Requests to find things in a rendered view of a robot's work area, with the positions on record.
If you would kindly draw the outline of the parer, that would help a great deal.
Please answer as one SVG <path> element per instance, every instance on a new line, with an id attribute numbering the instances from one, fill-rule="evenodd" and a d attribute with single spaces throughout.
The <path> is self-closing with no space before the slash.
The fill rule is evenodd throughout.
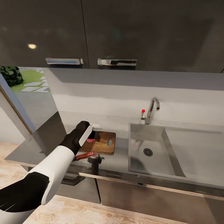
<path id="1" fill-rule="evenodd" d="M 86 158 L 86 157 L 89 157 L 91 155 L 94 155 L 94 152 L 88 152 L 88 153 L 84 153 L 84 154 L 75 156 L 73 160 L 78 160 L 80 158 Z"/>

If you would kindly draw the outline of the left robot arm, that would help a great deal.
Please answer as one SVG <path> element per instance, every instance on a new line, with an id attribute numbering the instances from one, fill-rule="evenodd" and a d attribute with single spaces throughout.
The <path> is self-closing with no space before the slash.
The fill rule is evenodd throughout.
<path id="1" fill-rule="evenodd" d="M 74 157 L 87 139 L 98 139 L 100 124 L 80 122 L 60 145 L 22 180 L 0 189 L 0 224 L 23 224 L 56 194 Z"/>

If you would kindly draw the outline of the cutting board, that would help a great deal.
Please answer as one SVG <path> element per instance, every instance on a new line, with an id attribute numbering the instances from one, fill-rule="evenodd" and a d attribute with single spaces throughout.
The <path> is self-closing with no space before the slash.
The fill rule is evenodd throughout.
<path id="1" fill-rule="evenodd" d="M 109 139 L 112 139 L 111 146 L 108 146 Z M 116 133 L 99 131 L 98 139 L 93 142 L 86 142 L 79 149 L 80 151 L 98 152 L 113 154 L 115 147 Z"/>

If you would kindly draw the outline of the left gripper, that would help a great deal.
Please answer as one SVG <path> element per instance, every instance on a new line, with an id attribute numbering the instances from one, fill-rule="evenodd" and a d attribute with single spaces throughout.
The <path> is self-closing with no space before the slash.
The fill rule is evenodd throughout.
<path id="1" fill-rule="evenodd" d="M 88 137 L 88 139 L 98 139 L 99 131 L 93 131 L 92 134 Z"/>

